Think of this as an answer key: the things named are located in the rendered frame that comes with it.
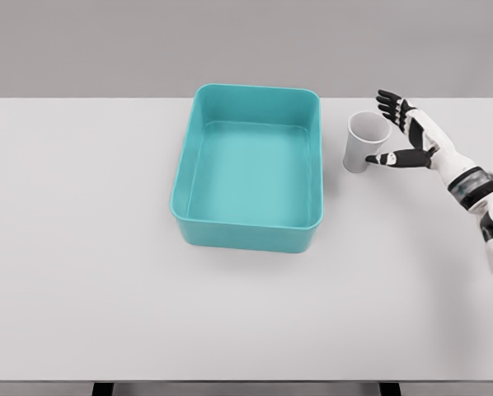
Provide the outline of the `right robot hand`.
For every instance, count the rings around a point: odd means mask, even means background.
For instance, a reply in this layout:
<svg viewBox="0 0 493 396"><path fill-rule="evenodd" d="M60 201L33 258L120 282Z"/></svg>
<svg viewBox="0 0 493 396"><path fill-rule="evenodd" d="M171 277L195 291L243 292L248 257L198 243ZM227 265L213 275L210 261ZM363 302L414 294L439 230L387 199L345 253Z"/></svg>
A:
<svg viewBox="0 0 493 396"><path fill-rule="evenodd" d="M369 155L365 158L366 163L394 168L431 168L432 157L440 149L454 150L451 139L444 131L406 98L379 89L376 101L382 116L408 138L412 148Z"/></svg>

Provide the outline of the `white paper cup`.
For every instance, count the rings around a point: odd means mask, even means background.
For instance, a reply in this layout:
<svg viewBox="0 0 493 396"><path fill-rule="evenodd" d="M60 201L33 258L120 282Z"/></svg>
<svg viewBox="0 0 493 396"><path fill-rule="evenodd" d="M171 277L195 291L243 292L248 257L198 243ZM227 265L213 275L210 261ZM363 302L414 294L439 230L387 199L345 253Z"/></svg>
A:
<svg viewBox="0 0 493 396"><path fill-rule="evenodd" d="M374 155L389 139L392 132L390 123L378 113L360 111L348 119L347 128L343 165L349 172L364 172L367 168L365 158Z"/></svg>

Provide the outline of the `teal plastic basket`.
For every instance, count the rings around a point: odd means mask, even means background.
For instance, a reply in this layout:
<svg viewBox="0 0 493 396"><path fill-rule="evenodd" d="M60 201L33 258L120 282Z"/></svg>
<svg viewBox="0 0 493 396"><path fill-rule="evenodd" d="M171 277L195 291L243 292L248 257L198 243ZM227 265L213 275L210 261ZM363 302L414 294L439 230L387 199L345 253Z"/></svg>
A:
<svg viewBox="0 0 493 396"><path fill-rule="evenodd" d="M324 213L319 96L296 87L201 86L170 210L196 246L306 251Z"/></svg>

